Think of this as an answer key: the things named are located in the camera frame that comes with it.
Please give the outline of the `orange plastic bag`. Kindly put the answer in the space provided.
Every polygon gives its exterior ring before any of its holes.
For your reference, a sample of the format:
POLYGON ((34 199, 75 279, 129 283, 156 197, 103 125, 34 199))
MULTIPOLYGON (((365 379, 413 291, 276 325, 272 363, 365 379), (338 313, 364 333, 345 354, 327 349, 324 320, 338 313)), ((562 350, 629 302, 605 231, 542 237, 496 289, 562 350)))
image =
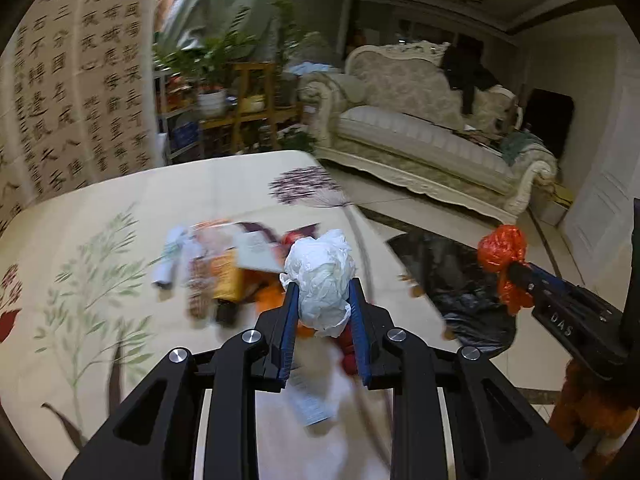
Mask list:
POLYGON ((511 263, 525 263, 526 237, 510 224, 498 226, 484 236, 477 245, 477 260, 484 271, 498 276, 497 292, 500 301, 511 316, 517 316, 523 308, 533 307, 533 298, 526 290, 518 288, 508 278, 511 263))

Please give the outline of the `white paper ball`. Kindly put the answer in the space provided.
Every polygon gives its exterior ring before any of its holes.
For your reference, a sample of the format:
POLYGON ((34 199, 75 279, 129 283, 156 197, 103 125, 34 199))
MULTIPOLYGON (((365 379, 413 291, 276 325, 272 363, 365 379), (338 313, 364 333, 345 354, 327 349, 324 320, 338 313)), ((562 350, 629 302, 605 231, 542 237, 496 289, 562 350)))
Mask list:
POLYGON ((298 320, 317 337, 337 338, 344 332, 352 307, 349 282, 355 277, 352 248, 342 230, 318 238, 302 237, 284 260, 280 282, 298 287, 298 320))

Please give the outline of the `teal cloth on sofa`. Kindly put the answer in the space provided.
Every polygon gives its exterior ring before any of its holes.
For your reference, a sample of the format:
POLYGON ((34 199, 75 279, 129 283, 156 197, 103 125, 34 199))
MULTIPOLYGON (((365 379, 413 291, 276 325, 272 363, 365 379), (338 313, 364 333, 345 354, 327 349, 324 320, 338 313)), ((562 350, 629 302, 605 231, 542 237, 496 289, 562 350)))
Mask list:
POLYGON ((509 165, 515 164, 518 155, 523 153, 529 145, 542 145, 538 136, 528 131, 514 130, 508 133, 500 143, 502 159, 509 165))

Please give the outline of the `orange clear plastic wrapper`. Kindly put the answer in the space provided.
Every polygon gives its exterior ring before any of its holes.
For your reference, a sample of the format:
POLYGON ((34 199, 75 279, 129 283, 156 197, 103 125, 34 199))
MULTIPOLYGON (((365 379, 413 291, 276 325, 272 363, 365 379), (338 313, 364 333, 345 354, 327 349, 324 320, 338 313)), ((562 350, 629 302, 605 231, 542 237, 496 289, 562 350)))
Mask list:
POLYGON ((189 313, 197 320, 212 316, 224 327, 236 323, 246 297, 244 271, 238 265, 238 241, 243 230, 229 221, 192 226, 188 237, 189 313))

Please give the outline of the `silver white snack wrapper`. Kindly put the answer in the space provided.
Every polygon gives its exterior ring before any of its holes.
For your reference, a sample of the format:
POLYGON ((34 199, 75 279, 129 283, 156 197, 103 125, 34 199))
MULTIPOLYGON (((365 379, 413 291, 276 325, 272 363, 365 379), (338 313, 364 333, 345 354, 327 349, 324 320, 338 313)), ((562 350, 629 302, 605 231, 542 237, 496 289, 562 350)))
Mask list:
POLYGON ((172 228, 166 236, 162 253, 154 264, 152 284, 160 290, 174 288, 182 253, 189 240, 189 231, 183 226, 172 228))

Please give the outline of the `ornate cream sofa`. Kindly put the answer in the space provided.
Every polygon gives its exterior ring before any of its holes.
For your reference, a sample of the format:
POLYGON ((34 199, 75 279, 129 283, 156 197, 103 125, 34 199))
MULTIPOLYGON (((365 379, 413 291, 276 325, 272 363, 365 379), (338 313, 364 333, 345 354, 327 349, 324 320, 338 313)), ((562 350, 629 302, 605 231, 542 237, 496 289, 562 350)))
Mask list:
POLYGON ((475 91, 473 114, 440 68, 448 44, 390 44, 352 51, 342 72, 314 70, 299 81, 314 108, 316 155, 389 184, 502 223, 526 211, 535 186, 555 181, 558 162, 529 145, 513 166, 500 143, 520 130, 515 94, 497 84, 475 91))

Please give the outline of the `black garment on sofa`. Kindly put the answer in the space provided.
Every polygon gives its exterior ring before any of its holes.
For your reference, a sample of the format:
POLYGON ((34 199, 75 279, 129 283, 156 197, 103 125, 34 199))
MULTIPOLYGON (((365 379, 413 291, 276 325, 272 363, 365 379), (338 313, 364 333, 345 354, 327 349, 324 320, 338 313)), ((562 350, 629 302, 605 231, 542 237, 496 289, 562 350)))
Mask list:
POLYGON ((486 91, 495 87, 498 79, 482 64, 484 42, 459 35, 442 57, 440 68, 447 77, 451 90, 461 92, 463 116, 473 114, 475 90, 486 91))

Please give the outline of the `small floor green plant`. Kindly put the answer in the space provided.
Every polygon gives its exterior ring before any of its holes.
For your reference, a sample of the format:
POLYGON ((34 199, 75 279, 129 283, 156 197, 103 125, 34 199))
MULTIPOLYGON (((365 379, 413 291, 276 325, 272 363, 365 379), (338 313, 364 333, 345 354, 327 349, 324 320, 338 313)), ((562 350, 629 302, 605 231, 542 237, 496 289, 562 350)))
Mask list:
POLYGON ((278 132, 278 141, 282 150, 302 151, 314 154, 317 139, 304 126, 292 126, 278 132))

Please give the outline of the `metal storage shelf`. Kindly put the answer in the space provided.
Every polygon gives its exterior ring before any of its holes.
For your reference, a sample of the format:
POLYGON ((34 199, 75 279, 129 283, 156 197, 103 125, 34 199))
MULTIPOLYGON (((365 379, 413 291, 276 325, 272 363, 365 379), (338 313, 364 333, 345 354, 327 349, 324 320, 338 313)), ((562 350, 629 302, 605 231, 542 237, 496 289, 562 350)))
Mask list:
POLYGON ((177 165, 203 159, 204 138, 194 88, 169 68, 157 67, 153 76, 160 154, 164 163, 177 165))

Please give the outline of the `wooden plant stand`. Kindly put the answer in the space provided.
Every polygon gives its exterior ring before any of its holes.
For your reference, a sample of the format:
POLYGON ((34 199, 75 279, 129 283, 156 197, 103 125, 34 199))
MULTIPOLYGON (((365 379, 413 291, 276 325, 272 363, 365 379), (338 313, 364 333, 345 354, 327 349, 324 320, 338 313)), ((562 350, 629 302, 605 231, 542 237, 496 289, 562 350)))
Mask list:
POLYGON ((239 89, 236 95, 235 109, 224 116, 205 118, 200 121, 202 131, 231 127, 230 152, 235 154, 245 150, 242 136, 242 125, 250 122, 266 122, 270 148, 278 150, 280 142, 278 125, 288 120, 298 119, 302 112, 299 102, 285 106, 276 104, 276 84, 274 73, 276 64, 268 62, 237 62, 231 64, 232 73, 239 75, 239 89), (262 107, 258 110, 250 102, 253 97, 248 95, 252 75, 256 73, 262 82, 262 107))

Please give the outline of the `calligraphy folding screen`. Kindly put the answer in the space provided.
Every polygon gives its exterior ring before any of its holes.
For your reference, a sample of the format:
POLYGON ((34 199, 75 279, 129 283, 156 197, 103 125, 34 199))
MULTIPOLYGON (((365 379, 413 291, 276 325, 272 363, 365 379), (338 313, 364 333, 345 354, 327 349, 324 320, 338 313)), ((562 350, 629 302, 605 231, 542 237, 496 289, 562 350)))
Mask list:
POLYGON ((1 55, 1 225, 160 166, 155 0, 34 0, 1 55))

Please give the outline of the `white potted green plant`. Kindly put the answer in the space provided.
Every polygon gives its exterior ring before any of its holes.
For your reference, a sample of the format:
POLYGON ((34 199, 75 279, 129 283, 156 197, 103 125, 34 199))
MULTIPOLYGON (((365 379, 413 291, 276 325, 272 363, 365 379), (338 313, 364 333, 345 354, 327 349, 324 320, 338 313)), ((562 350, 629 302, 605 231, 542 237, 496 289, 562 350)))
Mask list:
POLYGON ((250 7, 241 6, 223 32, 201 40, 194 47, 172 50, 154 47, 160 66, 179 74, 195 91, 198 112, 203 118, 217 118, 227 113, 232 64, 245 60, 257 42, 254 35, 242 31, 249 15, 250 7))

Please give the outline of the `grey hanging curtain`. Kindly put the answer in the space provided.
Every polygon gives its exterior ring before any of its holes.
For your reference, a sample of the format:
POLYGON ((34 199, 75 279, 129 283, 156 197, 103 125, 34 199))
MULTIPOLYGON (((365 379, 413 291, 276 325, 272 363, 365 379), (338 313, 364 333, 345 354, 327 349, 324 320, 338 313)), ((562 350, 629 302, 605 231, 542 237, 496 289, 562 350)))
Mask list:
POLYGON ((331 47, 340 30, 344 0, 176 0, 163 18, 156 45, 160 52, 201 47, 238 20, 238 32, 257 39, 252 57, 273 61, 277 54, 277 2, 291 3, 304 32, 320 32, 331 47))

